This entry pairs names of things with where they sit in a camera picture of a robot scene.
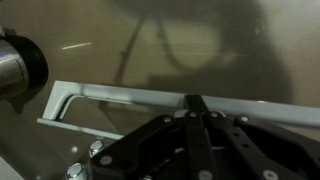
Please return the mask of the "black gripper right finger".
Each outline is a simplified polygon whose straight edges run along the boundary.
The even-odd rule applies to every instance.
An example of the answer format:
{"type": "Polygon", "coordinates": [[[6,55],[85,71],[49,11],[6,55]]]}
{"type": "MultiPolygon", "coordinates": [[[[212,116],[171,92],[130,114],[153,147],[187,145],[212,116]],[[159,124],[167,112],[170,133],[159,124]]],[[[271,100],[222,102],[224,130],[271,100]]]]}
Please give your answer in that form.
{"type": "Polygon", "coordinates": [[[310,180],[306,138],[271,124],[230,120],[214,111],[205,118],[255,180],[310,180]]]}

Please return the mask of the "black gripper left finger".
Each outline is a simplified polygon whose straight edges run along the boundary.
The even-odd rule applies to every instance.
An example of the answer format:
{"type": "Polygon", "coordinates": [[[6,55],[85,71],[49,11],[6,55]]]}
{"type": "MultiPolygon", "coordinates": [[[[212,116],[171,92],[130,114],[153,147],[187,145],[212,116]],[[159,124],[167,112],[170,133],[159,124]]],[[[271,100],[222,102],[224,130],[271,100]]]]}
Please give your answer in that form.
{"type": "Polygon", "coordinates": [[[217,165],[203,115],[208,111],[200,95],[185,95],[184,117],[186,147],[191,180],[215,180],[217,165]]]}

